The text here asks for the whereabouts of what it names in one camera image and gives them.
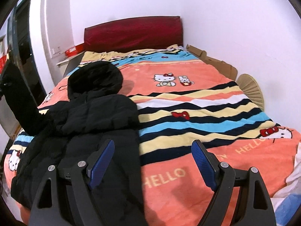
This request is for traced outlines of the black hooded puffer jacket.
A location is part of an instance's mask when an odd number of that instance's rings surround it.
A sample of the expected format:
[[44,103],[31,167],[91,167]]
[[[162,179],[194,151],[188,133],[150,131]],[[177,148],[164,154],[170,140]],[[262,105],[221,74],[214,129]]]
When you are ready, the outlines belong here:
[[11,196],[31,209],[38,186],[49,166],[65,171],[114,142],[112,160],[104,178],[90,189],[98,216],[107,225],[147,225],[144,215],[139,158],[138,110],[120,94],[121,71],[110,62],[80,67],[67,80],[67,101],[39,112],[13,63],[1,78],[1,91],[16,119],[31,136],[22,154]]

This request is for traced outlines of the white and blue cloth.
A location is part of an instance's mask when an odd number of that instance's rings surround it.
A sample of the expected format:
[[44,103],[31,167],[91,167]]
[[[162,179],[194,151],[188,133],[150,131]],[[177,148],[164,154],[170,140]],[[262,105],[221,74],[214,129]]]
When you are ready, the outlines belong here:
[[293,172],[286,178],[286,186],[271,198],[277,225],[293,222],[300,209],[300,143],[294,158]]

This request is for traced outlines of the beige woven hand fan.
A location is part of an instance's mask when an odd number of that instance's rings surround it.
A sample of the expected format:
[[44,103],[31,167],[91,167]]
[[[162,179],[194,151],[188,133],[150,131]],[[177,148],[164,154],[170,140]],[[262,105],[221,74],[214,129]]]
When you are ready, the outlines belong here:
[[264,97],[257,81],[251,75],[244,73],[238,77],[236,83],[243,93],[262,111],[264,111]]

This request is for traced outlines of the Hello Kitty striped blanket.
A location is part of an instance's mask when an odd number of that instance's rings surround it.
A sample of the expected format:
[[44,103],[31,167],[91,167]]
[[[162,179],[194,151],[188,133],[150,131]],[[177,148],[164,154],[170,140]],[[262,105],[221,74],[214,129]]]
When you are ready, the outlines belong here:
[[[274,122],[236,82],[177,45],[128,53],[86,52],[80,64],[37,106],[44,114],[67,101],[67,80],[80,67],[110,62],[122,73],[120,94],[138,110],[139,158],[147,225],[199,225],[214,192],[191,153],[194,140],[234,169],[256,167],[270,199],[293,172],[300,133]],[[20,158],[31,141],[23,128],[5,159],[11,193]],[[235,187],[222,225],[230,225]]]

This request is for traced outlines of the brown cardboard sheet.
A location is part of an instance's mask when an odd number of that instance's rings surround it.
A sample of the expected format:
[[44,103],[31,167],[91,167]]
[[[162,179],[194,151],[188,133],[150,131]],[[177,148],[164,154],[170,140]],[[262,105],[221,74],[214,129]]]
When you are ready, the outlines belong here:
[[201,50],[192,45],[189,44],[186,45],[186,49],[188,52],[190,52],[192,55],[202,60],[204,63],[214,66],[219,71],[220,74],[226,76],[227,78],[233,81],[236,80],[238,75],[238,70],[231,64],[228,64],[222,60],[211,58],[207,55],[207,52],[205,50]]

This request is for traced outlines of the white bedside shelf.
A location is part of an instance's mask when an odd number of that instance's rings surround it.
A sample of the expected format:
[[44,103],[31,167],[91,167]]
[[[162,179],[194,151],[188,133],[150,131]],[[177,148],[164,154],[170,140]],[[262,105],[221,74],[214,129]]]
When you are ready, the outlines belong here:
[[83,56],[84,56],[84,52],[81,52],[77,55],[71,56],[57,63],[59,71],[61,72],[63,77],[67,76],[80,64]]

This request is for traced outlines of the red box on shelf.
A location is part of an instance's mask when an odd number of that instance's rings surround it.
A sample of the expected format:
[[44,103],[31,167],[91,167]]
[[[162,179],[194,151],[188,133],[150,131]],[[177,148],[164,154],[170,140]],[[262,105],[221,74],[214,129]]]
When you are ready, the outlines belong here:
[[69,58],[69,57],[75,56],[79,53],[82,53],[84,50],[85,50],[84,43],[81,43],[81,44],[75,45],[75,46],[69,48],[68,50],[66,50],[65,55]]

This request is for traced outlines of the dark red headboard cushion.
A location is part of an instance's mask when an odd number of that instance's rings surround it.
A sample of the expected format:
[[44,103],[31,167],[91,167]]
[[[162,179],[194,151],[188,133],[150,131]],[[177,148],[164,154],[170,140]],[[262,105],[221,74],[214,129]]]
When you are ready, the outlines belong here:
[[84,30],[84,49],[96,53],[164,49],[174,44],[183,45],[183,25],[179,16],[119,19]]

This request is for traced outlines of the white wall switch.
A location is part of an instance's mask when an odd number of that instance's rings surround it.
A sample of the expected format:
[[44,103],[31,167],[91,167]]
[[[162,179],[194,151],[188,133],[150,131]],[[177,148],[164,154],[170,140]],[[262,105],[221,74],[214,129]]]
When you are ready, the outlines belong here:
[[60,54],[60,47],[54,47],[52,48],[52,54],[53,55],[56,55],[56,54]]

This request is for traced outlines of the teal door frame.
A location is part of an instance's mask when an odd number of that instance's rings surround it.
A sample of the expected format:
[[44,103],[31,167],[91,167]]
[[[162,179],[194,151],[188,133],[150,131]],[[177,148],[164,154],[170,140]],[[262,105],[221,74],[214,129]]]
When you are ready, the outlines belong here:
[[29,31],[30,1],[22,0],[8,17],[7,42],[12,51],[14,63],[20,70],[22,78],[30,91],[36,105],[40,105],[46,93],[34,60]]

